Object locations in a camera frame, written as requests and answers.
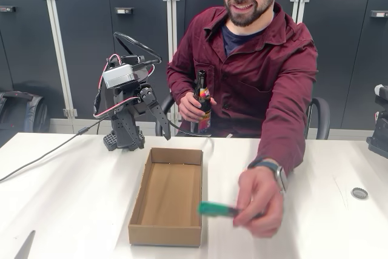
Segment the person's right hand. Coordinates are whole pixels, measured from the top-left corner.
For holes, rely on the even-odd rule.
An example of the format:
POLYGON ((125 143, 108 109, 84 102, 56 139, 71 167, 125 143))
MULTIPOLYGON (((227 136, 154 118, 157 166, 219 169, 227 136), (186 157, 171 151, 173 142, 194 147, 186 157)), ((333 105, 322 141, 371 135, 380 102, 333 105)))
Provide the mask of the person's right hand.
POLYGON ((201 110, 201 104, 194 97, 193 92, 186 92, 178 104, 181 117, 189 122, 196 123, 201 120, 205 112, 201 110))

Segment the person's left hand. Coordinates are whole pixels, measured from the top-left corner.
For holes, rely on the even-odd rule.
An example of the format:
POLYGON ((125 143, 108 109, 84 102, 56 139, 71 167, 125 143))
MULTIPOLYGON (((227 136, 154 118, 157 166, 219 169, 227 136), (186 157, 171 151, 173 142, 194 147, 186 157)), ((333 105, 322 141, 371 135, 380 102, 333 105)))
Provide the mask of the person's left hand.
POLYGON ((238 181, 235 227, 247 229, 254 237, 270 238, 281 226, 283 196, 274 173, 265 166, 245 170, 238 181))

